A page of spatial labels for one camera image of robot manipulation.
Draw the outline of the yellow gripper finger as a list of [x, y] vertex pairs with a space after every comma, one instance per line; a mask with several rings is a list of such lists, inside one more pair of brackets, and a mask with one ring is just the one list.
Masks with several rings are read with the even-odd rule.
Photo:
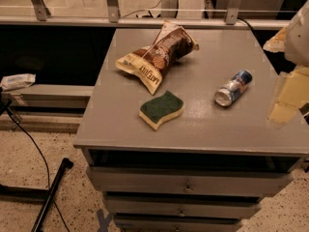
[[273, 124], [288, 124], [308, 102], [309, 68], [296, 66], [290, 73], [280, 73], [267, 118]]

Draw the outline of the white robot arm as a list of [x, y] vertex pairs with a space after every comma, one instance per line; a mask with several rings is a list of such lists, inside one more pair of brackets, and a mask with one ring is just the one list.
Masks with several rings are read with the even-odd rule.
[[277, 84], [275, 100], [268, 114], [271, 123], [285, 125], [297, 111], [309, 102], [309, 0], [291, 19], [287, 27], [279, 30], [263, 46], [268, 52], [283, 52], [295, 69]]

